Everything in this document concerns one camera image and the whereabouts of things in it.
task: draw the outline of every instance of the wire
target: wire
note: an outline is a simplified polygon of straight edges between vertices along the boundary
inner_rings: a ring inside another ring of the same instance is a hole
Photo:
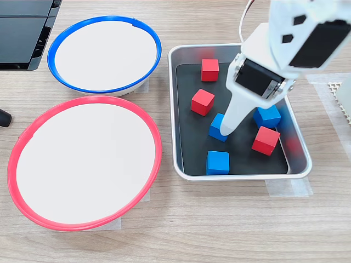
[[[240,37],[241,43],[244,42],[244,39],[243,39],[242,34],[241,34],[242,23],[243,23],[244,18],[245,18],[246,14],[247,14],[248,10],[250,9],[250,7],[251,7],[251,5],[252,5],[253,2],[254,2],[254,0],[248,0],[247,5],[246,5],[246,7],[245,7],[245,9],[244,9],[244,12],[242,13],[242,16],[241,16],[241,19],[240,19],[240,24],[239,24],[239,37]]]

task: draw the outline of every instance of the metal tray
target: metal tray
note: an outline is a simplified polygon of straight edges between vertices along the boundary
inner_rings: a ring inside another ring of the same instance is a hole
[[[223,143],[207,135],[217,112],[224,113],[231,93],[225,88],[230,62],[240,52],[240,44],[183,45],[168,54],[171,103],[173,165],[177,174],[190,181],[299,179],[312,169],[312,160],[294,117],[288,98],[276,104],[282,119],[277,127],[280,144],[268,157],[251,150],[257,126],[251,112]],[[219,80],[202,83],[202,59],[216,58]],[[191,97],[199,89],[215,94],[213,109],[206,117],[190,111]],[[230,154],[229,175],[206,175],[207,151]]]

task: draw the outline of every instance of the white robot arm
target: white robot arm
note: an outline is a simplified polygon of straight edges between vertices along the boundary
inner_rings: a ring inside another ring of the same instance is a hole
[[[272,0],[269,23],[243,42],[228,69],[232,93],[220,132],[232,133],[254,108],[284,98],[306,71],[323,70],[351,37],[349,0]]]

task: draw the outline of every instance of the blue rim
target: blue rim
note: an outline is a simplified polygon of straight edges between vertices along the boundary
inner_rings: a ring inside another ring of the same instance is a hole
[[[61,45],[61,43],[66,39],[66,37],[68,37],[70,34],[72,34],[73,32],[81,29],[82,27],[85,27],[87,25],[93,24],[93,23],[98,23],[98,22],[102,22],[102,21],[121,21],[121,22],[127,22],[132,24],[133,26],[140,28],[144,31],[146,31],[147,33],[149,33],[153,39],[155,40],[156,43],[156,50],[157,50],[157,56],[156,56],[156,61],[154,66],[152,67],[152,69],[141,79],[126,85],[124,87],[121,88],[117,88],[117,89],[110,89],[110,90],[87,90],[87,89],[81,89],[78,87],[74,87],[70,84],[68,84],[59,74],[59,72],[56,69],[56,65],[55,65],[55,56],[56,56],[56,52],[59,48],[59,46]],[[128,89],[140,82],[142,82],[144,79],[146,79],[147,77],[150,76],[150,74],[155,70],[155,68],[157,67],[158,63],[160,62],[161,59],[161,53],[162,53],[162,47],[161,47],[161,41],[160,38],[158,37],[158,35],[156,34],[156,32],[147,24],[135,19],[135,18],[128,18],[125,16],[114,16],[114,15],[109,15],[109,16],[99,16],[97,18],[90,18],[84,21],[81,21],[79,23],[76,23],[75,25],[67,28],[64,32],[62,32],[59,36],[57,36],[57,38],[54,40],[54,42],[52,43],[50,49],[49,49],[49,53],[48,53],[48,65],[49,65],[49,69],[51,71],[51,73],[54,75],[54,77],[61,82],[63,85],[74,89],[74,90],[78,90],[80,92],[87,92],[87,93],[94,93],[94,94],[103,94],[103,93],[112,93],[112,92],[120,92],[122,90]]]

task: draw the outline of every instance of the wooden block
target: wooden block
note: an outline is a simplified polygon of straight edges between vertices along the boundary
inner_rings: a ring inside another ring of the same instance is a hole
[[[266,128],[275,128],[279,124],[281,116],[278,109],[274,105],[266,110],[263,108],[257,108],[253,118],[256,121],[258,128],[261,126]]]
[[[201,80],[214,82],[218,80],[218,59],[203,59],[201,67]]]
[[[191,110],[206,116],[214,103],[214,95],[203,89],[199,89],[191,100]]]
[[[280,133],[261,126],[258,130],[252,149],[270,156],[279,140]]]
[[[229,174],[229,153],[209,151],[207,154],[206,174]]]
[[[208,134],[209,134],[209,136],[214,137],[217,140],[225,142],[227,140],[228,136],[223,136],[220,133],[220,125],[222,123],[223,117],[224,117],[224,115],[221,113],[218,113],[216,115],[213,122],[211,123],[210,130],[208,131]]]

